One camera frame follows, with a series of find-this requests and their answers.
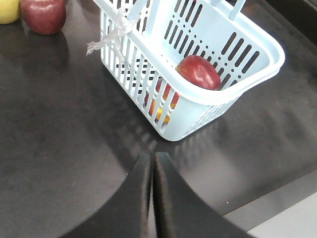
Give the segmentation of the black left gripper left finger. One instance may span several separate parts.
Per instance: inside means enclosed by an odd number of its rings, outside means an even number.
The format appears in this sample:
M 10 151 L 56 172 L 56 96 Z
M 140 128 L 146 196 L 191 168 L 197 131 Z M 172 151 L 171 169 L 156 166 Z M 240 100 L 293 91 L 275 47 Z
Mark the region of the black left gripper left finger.
M 141 154 L 113 196 L 63 238 L 147 238 L 153 162 Z

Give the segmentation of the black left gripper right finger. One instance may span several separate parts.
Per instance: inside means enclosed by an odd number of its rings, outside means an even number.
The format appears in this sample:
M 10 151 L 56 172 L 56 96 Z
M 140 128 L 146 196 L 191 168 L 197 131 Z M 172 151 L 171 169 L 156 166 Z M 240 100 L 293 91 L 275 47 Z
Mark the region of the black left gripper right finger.
M 176 170 L 166 152 L 154 162 L 153 200 L 159 238 L 249 238 L 207 205 Z

